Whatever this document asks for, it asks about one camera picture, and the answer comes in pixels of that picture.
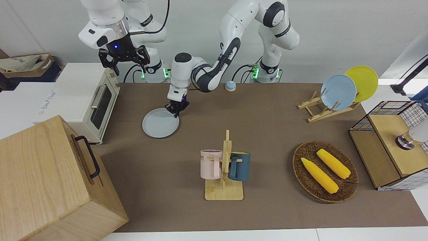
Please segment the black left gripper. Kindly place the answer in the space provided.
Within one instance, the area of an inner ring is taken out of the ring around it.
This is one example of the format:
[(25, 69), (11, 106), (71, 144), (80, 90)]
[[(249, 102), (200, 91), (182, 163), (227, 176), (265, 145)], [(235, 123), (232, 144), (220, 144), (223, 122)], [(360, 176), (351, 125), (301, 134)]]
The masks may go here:
[(166, 109), (174, 116), (174, 118), (178, 118), (180, 113), (183, 112), (189, 104), (190, 102), (186, 99), (180, 102), (170, 100), (170, 102), (166, 105)]

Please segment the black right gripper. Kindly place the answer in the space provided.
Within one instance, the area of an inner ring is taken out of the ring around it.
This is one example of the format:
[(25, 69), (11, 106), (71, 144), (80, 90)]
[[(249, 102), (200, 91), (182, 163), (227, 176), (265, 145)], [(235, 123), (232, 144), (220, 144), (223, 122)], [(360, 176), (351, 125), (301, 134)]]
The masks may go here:
[(108, 43), (106, 46), (107, 49), (98, 50), (98, 57), (103, 67), (113, 70), (116, 76), (120, 74), (117, 67), (119, 62), (132, 61), (144, 68), (151, 62), (145, 45), (135, 48), (129, 34)]

